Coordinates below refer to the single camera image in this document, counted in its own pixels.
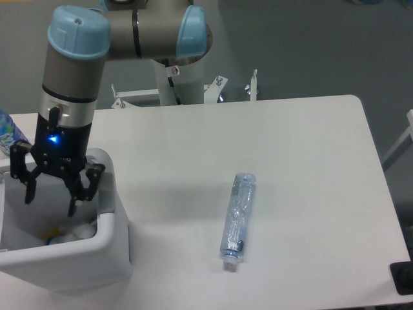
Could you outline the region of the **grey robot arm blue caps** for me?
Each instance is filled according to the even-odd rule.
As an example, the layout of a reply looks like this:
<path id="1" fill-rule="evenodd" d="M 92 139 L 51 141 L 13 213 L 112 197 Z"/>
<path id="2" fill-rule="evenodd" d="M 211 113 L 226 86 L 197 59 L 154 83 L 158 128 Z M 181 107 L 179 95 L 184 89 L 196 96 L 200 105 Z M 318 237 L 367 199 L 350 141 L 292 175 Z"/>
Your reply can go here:
<path id="1" fill-rule="evenodd" d="M 102 9 L 57 7 L 48 27 L 43 94 L 35 140 L 10 147 L 10 175 L 35 198 L 37 177 L 63 180 L 71 199 L 94 198 L 105 166 L 90 163 L 86 148 L 108 60 L 185 59 L 207 52 L 204 10 L 191 1 L 103 1 Z"/>

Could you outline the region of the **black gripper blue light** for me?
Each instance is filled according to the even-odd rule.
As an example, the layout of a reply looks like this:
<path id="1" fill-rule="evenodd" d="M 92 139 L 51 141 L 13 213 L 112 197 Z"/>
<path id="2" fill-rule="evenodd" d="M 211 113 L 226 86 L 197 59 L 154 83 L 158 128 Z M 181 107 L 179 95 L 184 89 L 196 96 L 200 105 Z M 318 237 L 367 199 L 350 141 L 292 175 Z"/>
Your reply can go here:
<path id="1" fill-rule="evenodd" d="M 106 167 L 101 163 L 86 162 L 91 127 L 91 124 L 51 127 L 47 119 L 38 115 L 34 145 L 18 140 L 10 147 L 10 175 L 26 187 L 25 203 L 31 203 L 35 198 L 36 179 L 40 172 L 63 179 L 71 196 L 68 217 L 76 213 L 77 202 L 93 199 Z M 31 149 L 37 166 L 29 171 L 26 155 Z M 81 172 L 85 172 L 89 180 L 88 187 L 83 186 Z"/>

